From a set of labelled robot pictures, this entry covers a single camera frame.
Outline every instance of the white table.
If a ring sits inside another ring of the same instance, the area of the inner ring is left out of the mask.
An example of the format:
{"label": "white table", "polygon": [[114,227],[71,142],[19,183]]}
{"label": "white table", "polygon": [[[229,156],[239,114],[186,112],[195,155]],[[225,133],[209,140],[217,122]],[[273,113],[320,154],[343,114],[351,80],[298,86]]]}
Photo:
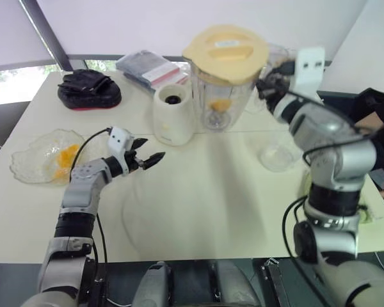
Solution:
{"label": "white table", "polygon": [[[301,193],[306,167],[299,161],[289,171],[272,173],[257,158],[270,138],[290,137],[287,126],[267,111],[244,113],[226,134],[198,133],[185,146],[166,146],[151,135],[150,95],[111,75],[124,93],[119,106],[71,111],[56,95],[60,74],[50,74],[3,146],[0,262],[42,262],[65,189],[17,181],[9,170],[11,154],[54,129],[89,136],[110,125],[149,138],[140,157],[166,152],[157,166],[116,178],[102,192],[99,214],[110,261],[287,256],[281,219]],[[95,143],[103,148],[105,141]],[[384,250],[384,201],[369,178],[362,193],[374,221],[360,226],[359,251]],[[94,237],[100,242],[97,227]]]}

